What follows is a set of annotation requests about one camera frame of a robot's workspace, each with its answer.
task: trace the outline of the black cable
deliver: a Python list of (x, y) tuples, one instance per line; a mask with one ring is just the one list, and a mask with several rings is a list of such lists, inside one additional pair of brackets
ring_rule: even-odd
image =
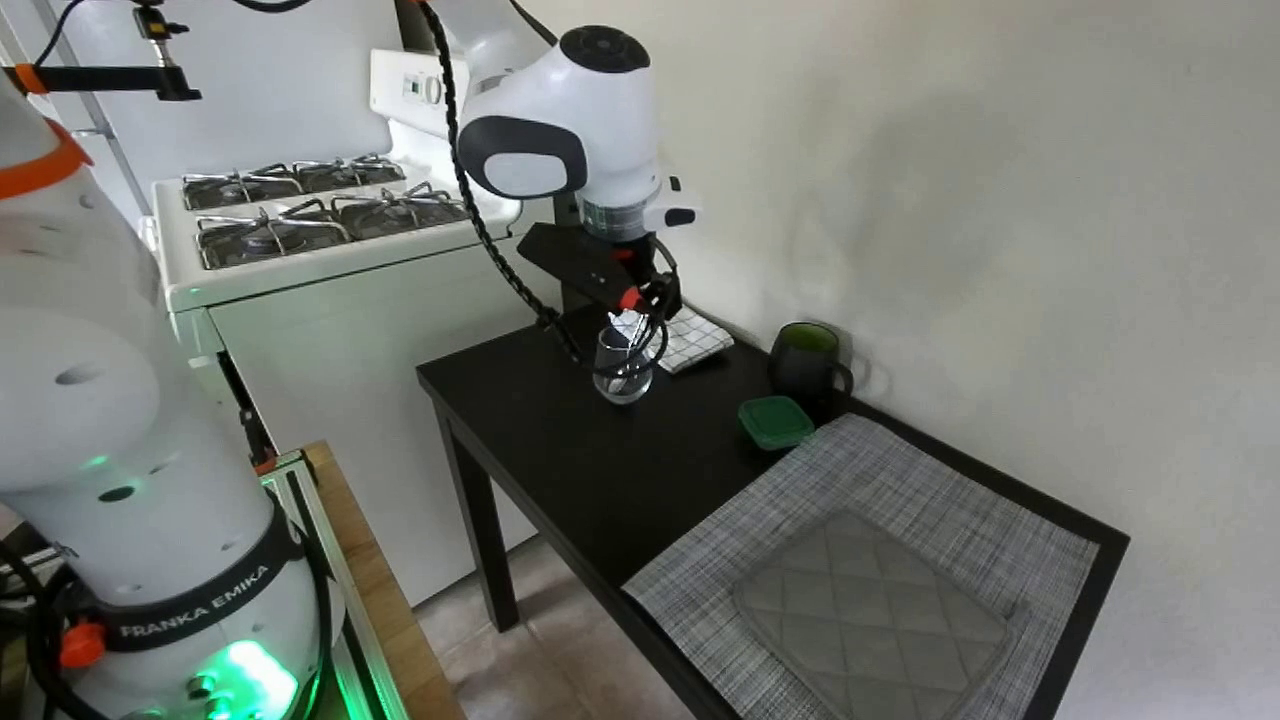
[(58, 17), (54, 36), (50, 36), (50, 45), (44, 45), (40, 55), (38, 55), (38, 70), (54, 55), (58, 41), (65, 41), (65, 28), (70, 28), (70, 22), (74, 22), (74, 14), (75, 14), (79, 3), (85, 3), (85, 0), (74, 0), (74, 3)]
[(505, 252), (496, 250), (496, 240), (487, 238), (485, 229), (485, 215), (480, 215), (480, 203), (473, 196), (473, 182), (462, 164), (462, 147), (458, 147), (458, 138), (462, 138), (462, 120), (458, 120), (458, 77), (452, 77), (452, 54), (448, 54), (448, 36), (444, 36), (444, 23), (436, 17), (434, 3), (419, 3), (423, 17), (427, 17), (427, 28), (436, 36), (436, 54), (439, 54), (439, 71), (444, 71), (444, 124), (448, 124), (448, 154), (452, 154), (452, 177), (458, 177), (458, 189), (465, 196), (465, 210), (473, 215), (473, 229), (480, 238), (480, 250), (487, 252), (487, 260), (496, 263), (496, 274), (513, 285), (513, 291), (531, 308), (536, 324), (555, 324), (562, 330), (562, 313), (551, 313), (539, 298), (531, 298), (531, 287), (520, 279), (520, 274), (505, 260)]
[(74, 683), (58, 668), (58, 640), (65, 638), (65, 622), (58, 611), (58, 602), (74, 590), (75, 574), (65, 566), (54, 574), (44, 594), (38, 595), (32, 625), (30, 625), (30, 668), (44, 696), (74, 720), (108, 720), (106, 712), (89, 710)]
[[(32, 566), (14, 554), (8, 546), (0, 546), (0, 562), (14, 569), (14, 576), (26, 584), (20, 595), (4, 594), (4, 602), (38, 602), (40, 595), (40, 576), (32, 574)], [(8, 630), (30, 630), (32, 625), (32, 610), (18, 611), (18, 610), (0, 610), (0, 625)]]

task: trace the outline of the gray placemat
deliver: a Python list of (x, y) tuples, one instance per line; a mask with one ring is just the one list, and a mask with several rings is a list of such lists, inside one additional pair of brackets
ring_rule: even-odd
[(630, 582), (630, 595), (649, 610), (739, 717), (825, 717), (825, 703), (757, 640), (729, 590), (835, 507), (859, 511), (944, 569), (979, 605), (995, 611), (1022, 610), (1003, 663), (965, 703), (965, 717), (1024, 717), (1089, 582), (1095, 546), (965, 482), (859, 415), (810, 436), (752, 487), (642, 569)]

